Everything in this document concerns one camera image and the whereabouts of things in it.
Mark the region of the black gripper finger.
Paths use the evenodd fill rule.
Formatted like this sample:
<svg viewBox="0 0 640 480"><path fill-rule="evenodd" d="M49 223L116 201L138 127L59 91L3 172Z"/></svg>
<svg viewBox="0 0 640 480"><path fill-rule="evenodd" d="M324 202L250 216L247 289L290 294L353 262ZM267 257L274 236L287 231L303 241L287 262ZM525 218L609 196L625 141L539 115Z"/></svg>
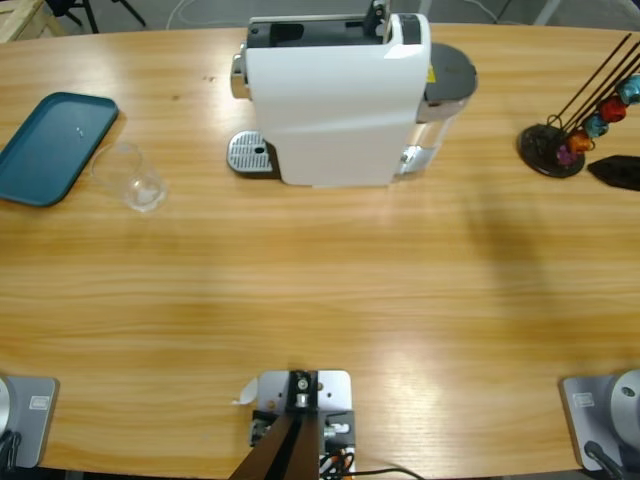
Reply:
<svg viewBox="0 0 640 480"><path fill-rule="evenodd" d="M608 186L638 191L639 164L638 156L613 155L590 163L587 169Z"/></svg>

